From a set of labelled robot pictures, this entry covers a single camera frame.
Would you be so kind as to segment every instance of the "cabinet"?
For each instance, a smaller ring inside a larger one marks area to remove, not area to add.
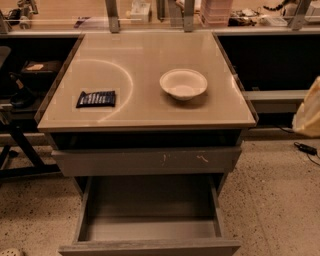
[[[177,66],[202,73],[207,91],[164,93],[159,79]],[[240,88],[209,32],[86,34],[38,125],[62,173],[88,177],[59,252],[232,255],[240,243],[225,237],[218,194],[256,124]],[[81,91],[105,89],[115,108],[76,109]]]

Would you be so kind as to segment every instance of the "floor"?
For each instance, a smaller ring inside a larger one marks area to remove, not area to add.
[[[7,140],[0,137],[0,145],[10,143]],[[320,255],[320,166],[297,150],[296,141],[320,148],[320,139],[277,129],[255,130],[245,137],[240,159],[219,196],[226,236],[242,242],[235,256]],[[53,162],[50,147],[35,149],[45,162]],[[7,167],[28,164],[20,152]],[[60,245],[72,243],[80,206],[73,181],[62,175],[4,182],[0,251],[18,247],[26,256],[58,256]]]

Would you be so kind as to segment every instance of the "terrazzo floor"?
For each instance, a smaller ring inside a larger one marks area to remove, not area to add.
[[[235,256],[320,255],[320,166],[298,151],[295,141],[320,148],[320,139],[283,131],[245,137],[219,196],[226,235],[242,242]],[[35,149],[52,163],[50,147]],[[21,165],[30,165],[22,152],[7,168]],[[0,251],[17,247],[26,256],[59,255],[60,245],[72,243],[80,207],[73,181],[60,174],[3,182]]]

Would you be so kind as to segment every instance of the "white object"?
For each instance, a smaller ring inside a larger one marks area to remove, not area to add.
[[[130,12],[131,23],[148,23],[151,15],[151,4],[140,0],[132,2]]]
[[[179,3],[184,6],[184,2],[185,0],[179,0]],[[194,10],[198,11],[200,10],[200,7],[201,7],[201,0],[195,0],[194,1]]]
[[[312,1],[306,13],[305,20],[308,22],[320,21],[320,1]]]
[[[320,136],[320,77],[317,77],[293,118],[293,130],[309,137]]]
[[[273,27],[286,27],[288,26],[288,22],[281,18],[281,17],[273,17],[264,15],[260,18],[259,22],[266,26],[273,26]]]
[[[190,100],[203,93],[207,79],[191,69],[173,69],[160,78],[161,88],[177,100]]]

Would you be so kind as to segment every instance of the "black package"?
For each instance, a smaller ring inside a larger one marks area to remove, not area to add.
[[[77,102],[77,108],[103,107],[103,106],[114,107],[115,104],[116,104],[115,91],[92,92],[92,93],[81,92]]]

